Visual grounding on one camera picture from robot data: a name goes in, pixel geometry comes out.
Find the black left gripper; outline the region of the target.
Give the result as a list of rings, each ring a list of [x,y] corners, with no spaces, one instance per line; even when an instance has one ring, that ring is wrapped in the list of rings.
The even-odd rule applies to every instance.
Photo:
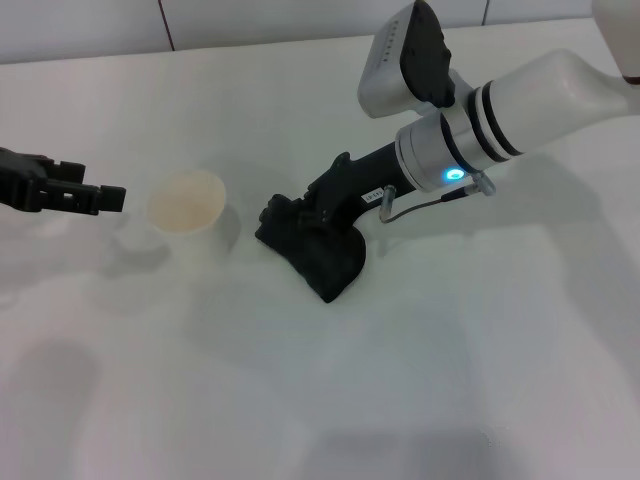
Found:
[[[1,203],[14,210],[42,210],[81,215],[122,212],[125,189],[78,184],[84,181],[84,165],[53,162],[43,155],[1,149]],[[62,182],[47,182],[50,179]]]

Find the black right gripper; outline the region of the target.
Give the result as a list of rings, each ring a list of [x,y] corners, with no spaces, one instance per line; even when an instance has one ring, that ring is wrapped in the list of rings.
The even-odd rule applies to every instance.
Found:
[[[367,196],[387,186],[396,189],[397,197],[415,190],[400,167],[394,143],[358,160],[344,152],[308,186],[305,199],[319,200],[319,206],[300,203],[298,224],[328,224],[346,230],[364,213],[381,205],[380,197],[367,200]]]

